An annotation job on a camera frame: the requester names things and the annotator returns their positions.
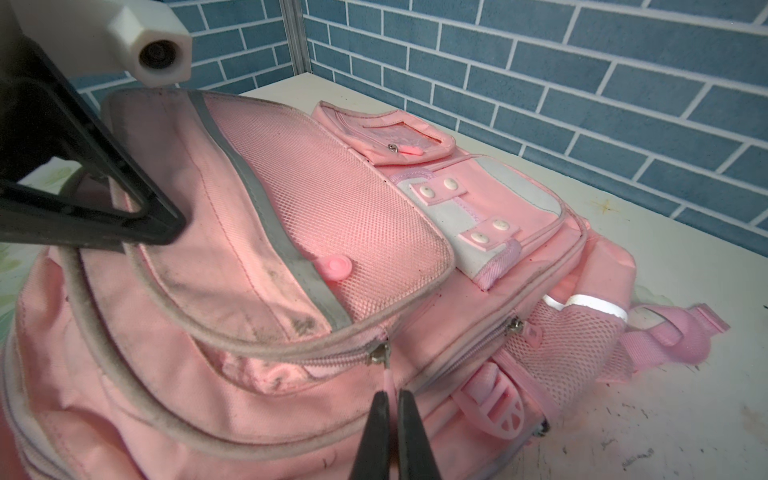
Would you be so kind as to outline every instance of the white snap button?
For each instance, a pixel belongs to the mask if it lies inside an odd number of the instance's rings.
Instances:
[[[421,187],[419,188],[419,192],[427,198],[435,198],[435,191],[429,187]]]
[[[496,230],[509,230],[509,223],[503,221],[503,220],[494,220],[493,221],[493,227]]]
[[[453,180],[452,178],[446,178],[442,181],[442,184],[445,185],[445,188],[449,190],[456,190],[458,189],[458,182],[456,180]]]
[[[471,235],[471,237],[477,243],[487,243],[488,242],[488,237],[486,235],[483,235],[480,232],[474,232]]]

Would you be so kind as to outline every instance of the pink mesh panel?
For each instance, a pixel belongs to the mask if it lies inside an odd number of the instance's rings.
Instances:
[[[254,114],[247,99],[206,96],[222,134],[269,194],[308,258],[348,256],[352,274],[330,288],[360,321],[420,291],[450,267],[448,244],[358,155],[297,111]]]
[[[594,383],[624,324],[586,306],[570,305],[557,312],[544,302],[530,321],[541,327],[541,345],[535,349],[521,335],[510,335],[503,348],[562,410]]]

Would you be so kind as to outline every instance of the white table surface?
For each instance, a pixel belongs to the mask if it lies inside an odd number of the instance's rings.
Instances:
[[[392,110],[311,74],[245,95],[306,113],[321,100]],[[498,478],[768,478],[768,258],[448,132],[460,147],[541,181],[629,250],[638,285],[678,306],[707,303],[732,327],[713,338],[698,368],[668,365],[627,385],[595,385],[562,427],[523,449]]]

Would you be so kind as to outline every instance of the pink strap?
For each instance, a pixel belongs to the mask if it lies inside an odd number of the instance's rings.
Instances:
[[[696,365],[710,354],[710,337],[730,327],[710,307],[701,304],[688,310],[673,306],[643,306],[667,322],[647,330],[627,332],[619,342],[632,359],[635,371],[662,363]]]

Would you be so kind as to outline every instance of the pink backpack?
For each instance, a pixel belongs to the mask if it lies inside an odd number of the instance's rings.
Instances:
[[[727,329],[705,306],[628,328],[629,253],[403,111],[129,90],[102,115],[187,226],[41,253],[2,353],[10,478],[346,478],[383,356],[442,477],[487,478],[596,380]]]

